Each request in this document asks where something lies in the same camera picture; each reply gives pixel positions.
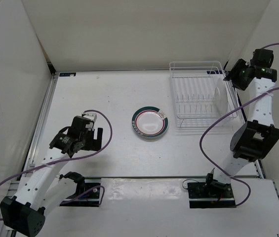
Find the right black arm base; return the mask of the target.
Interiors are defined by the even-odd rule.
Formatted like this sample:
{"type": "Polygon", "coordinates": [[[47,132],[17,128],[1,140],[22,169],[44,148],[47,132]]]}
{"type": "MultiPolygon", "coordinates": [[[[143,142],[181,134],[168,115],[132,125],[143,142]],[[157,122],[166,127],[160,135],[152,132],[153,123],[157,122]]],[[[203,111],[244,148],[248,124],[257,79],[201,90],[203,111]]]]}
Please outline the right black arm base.
{"type": "Polygon", "coordinates": [[[186,179],[182,188],[188,191],[190,209],[235,208],[236,202],[230,184],[226,189],[210,187],[205,182],[186,179]]]}

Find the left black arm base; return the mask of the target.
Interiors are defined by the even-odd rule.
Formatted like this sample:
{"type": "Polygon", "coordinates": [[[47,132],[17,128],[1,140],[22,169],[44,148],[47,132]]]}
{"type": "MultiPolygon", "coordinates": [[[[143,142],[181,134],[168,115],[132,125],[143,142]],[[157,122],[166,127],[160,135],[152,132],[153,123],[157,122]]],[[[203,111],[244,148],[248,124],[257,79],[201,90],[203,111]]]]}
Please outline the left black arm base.
{"type": "Polygon", "coordinates": [[[101,178],[86,178],[84,183],[77,185],[74,194],[67,197],[60,206],[99,207],[103,199],[101,178]]]}

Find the green rimmed white plate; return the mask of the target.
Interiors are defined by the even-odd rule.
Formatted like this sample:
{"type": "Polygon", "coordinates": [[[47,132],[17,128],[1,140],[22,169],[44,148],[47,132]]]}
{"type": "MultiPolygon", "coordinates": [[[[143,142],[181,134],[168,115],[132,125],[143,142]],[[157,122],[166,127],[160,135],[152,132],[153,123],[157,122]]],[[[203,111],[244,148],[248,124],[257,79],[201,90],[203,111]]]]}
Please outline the green rimmed white plate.
{"type": "Polygon", "coordinates": [[[166,134],[167,134],[167,131],[157,137],[145,137],[145,136],[142,136],[140,135],[139,133],[137,133],[136,131],[133,131],[133,134],[136,135],[136,137],[138,137],[139,139],[143,140],[143,141],[146,141],[146,142],[154,142],[154,141],[157,141],[159,139],[162,139],[166,134]]]}

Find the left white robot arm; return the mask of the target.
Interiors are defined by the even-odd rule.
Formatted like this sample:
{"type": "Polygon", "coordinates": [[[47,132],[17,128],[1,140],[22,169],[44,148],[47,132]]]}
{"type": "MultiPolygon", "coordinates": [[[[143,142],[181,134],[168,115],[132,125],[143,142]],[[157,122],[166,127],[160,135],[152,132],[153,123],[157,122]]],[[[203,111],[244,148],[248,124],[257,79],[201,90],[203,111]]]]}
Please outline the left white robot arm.
{"type": "Polygon", "coordinates": [[[79,198],[85,191],[85,178],[76,172],[60,174],[68,159],[80,150],[99,151],[103,129],[94,131],[97,115],[75,116],[69,127],[61,129],[49,144],[42,168],[33,172],[13,197],[0,203],[6,226],[27,236],[35,237],[43,228],[47,215],[65,199],[79,198]]]}

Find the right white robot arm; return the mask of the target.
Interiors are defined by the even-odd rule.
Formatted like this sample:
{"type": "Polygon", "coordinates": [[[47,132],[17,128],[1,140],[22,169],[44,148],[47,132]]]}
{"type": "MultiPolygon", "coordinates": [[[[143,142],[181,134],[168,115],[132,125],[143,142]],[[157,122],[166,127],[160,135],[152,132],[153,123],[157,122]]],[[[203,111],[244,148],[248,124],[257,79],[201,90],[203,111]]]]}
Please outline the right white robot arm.
{"type": "Polygon", "coordinates": [[[258,159],[264,159],[279,140],[279,129],[272,117],[272,95],[266,92],[277,81],[277,71],[271,68],[273,51],[256,49],[249,62],[239,59],[225,81],[231,81],[234,88],[249,91],[250,98],[261,96],[249,105],[245,124],[233,135],[230,154],[224,159],[220,171],[211,171],[203,185],[208,197],[215,197],[230,187],[231,178],[243,167],[258,159]]]}

